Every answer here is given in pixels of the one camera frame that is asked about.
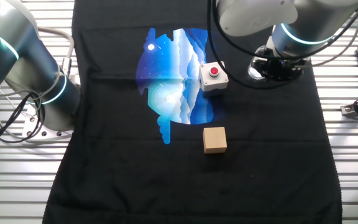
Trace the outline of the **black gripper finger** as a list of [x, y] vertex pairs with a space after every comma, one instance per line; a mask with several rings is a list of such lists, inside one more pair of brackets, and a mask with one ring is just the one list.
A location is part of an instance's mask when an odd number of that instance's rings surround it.
[[266, 79], [270, 79], [271, 75], [269, 72], [270, 68], [270, 61], [269, 60], [259, 60], [257, 62], [257, 71], [261, 74], [262, 77]]

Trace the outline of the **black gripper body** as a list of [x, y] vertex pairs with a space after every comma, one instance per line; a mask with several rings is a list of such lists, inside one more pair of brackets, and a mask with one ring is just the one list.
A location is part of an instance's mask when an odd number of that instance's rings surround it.
[[269, 60], [264, 70], [264, 77], [275, 82], [295, 81], [302, 74], [301, 68], [280, 60]]

